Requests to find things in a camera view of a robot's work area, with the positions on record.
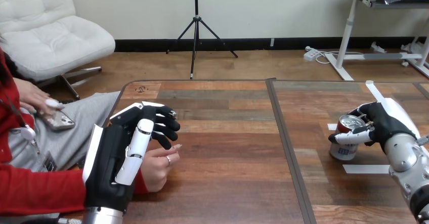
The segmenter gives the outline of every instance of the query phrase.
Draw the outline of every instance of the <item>woman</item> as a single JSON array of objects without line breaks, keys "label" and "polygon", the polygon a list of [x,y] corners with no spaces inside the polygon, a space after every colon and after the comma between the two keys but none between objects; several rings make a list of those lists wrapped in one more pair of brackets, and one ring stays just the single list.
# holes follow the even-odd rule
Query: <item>woman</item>
[{"label": "woman", "polygon": [[[63,111],[75,121],[75,128],[51,131],[29,113],[36,109],[51,114],[45,104],[49,95],[28,81],[13,78],[0,49],[0,223],[21,223],[43,214],[57,217],[58,212],[83,210],[82,171],[62,170],[85,155],[93,125],[103,124],[117,97],[118,92],[95,94],[67,104]],[[35,130],[40,154],[17,130],[19,118],[11,104]],[[179,160],[180,146],[146,153],[141,174],[136,177],[135,194],[157,192],[164,186],[170,167]],[[54,162],[57,171],[48,172],[46,161]]]}]

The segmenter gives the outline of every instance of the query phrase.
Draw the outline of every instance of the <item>robotic hand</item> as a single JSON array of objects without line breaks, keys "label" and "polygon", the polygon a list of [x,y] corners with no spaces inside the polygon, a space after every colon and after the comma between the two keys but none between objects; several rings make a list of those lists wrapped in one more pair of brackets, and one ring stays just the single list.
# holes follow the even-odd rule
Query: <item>robotic hand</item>
[{"label": "robotic hand", "polygon": [[177,140],[176,113],[148,102],[134,103],[110,118],[106,128],[94,127],[83,168],[87,189],[84,224],[121,224],[134,192],[134,178],[151,138],[170,149]]},{"label": "robotic hand", "polygon": [[429,161],[420,134],[405,110],[393,99],[363,104],[349,113],[363,119],[364,127],[329,136],[333,144],[380,143],[390,163],[389,174],[418,223],[429,224]]}]

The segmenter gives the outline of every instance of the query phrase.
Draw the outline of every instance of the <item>lanyard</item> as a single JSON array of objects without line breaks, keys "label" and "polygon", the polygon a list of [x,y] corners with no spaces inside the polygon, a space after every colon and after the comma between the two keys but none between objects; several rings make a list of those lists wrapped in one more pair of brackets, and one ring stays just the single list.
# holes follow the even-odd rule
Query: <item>lanyard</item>
[{"label": "lanyard", "polygon": [[22,117],[21,112],[15,107],[15,105],[13,105],[10,98],[6,94],[5,89],[3,87],[1,88],[2,88],[2,93],[6,96],[6,99],[8,100],[9,105],[7,105],[2,99],[0,99],[0,104],[2,104],[6,109],[11,111],[15,115],[16,120],[18,121],[19,126],[21,128],[26,127],[26,124],[25,124],[24,118]]},{"label": "lanyard", "polygon": [[22,117],[21,112],[15,107],[15,105],[13,105],[12,101],[6,94],[5,89],[2,86],[0,86],[0,88],[2,89],[2,93],[6,96],[9,105],[7,105],[2,99],[0,99],[0,104],[2,104],[6,109],[10,110],[15,115],[19,126],[21,127],[21,135],[23,138],[30,141],[31,144],[36,148],[37,154],[40,154],[40,148],[35,140],[36,132],[25,123],[24,117]]}]

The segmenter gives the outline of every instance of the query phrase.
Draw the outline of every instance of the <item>black glove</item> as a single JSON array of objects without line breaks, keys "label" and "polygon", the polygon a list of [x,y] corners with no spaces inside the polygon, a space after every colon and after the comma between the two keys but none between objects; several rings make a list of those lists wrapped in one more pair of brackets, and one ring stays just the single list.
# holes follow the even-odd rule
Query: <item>black glove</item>
[{"label": "black glove", "polygon": [[413,132],[403,123],[388,115],[382,104],[379,102],[361,105],[349,114],[355,116],[361,116],[364,114],[362,119],[365,123],[370,121],[373,122],[372,126],[374,127],[374,130],[370,132],[369,137],[374,142],[379,142],[383,151],[386,141],[395,134],[406,133],[416,138]]},{"label": "black glove", "polygon": [[168,139],[175,141],[177,140],[177,133],[180,129],[180,124],[176,121],[176,118],[171,115],[174,112],[173,109],[162,106],[145,106],[142,110],[142,118],[149,119],[155,122],[153,126],[152,138],[157,140],[164,149],[168,150],[171,148],[171,143]]},{"label": "black glove", "polygon": [[134,107],[112,118],[110,122],[122,125],[124,129],[128,130],[131,138],[137,123],[143,118],[155,122],[152,138],[157,140],[164,149],[170,149],[171,143],[168,139],[171,141],[177,140],[176,131],[180,129],[180,124],[176,121],[175,112],[167,106],[144,106],[143,109]]},{"label": "black glove", "polygon": [[125,213],[134,193],[134,183],[131,186],[112,183],[122,167],[129,144],[128,132],[122,126],[104,129],[91,174],[85,182],[85,207],[105,207]]}]

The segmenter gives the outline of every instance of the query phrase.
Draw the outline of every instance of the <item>phone case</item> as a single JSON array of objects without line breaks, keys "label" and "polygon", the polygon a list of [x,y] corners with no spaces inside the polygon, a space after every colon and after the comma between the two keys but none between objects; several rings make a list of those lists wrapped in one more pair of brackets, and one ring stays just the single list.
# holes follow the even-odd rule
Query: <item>phone case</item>
[{"label": "phone case", "polygon": [[71,129],[75,126],[75,122],[61,110],[56,111],[53,118],[40,117],[52,130]]}]

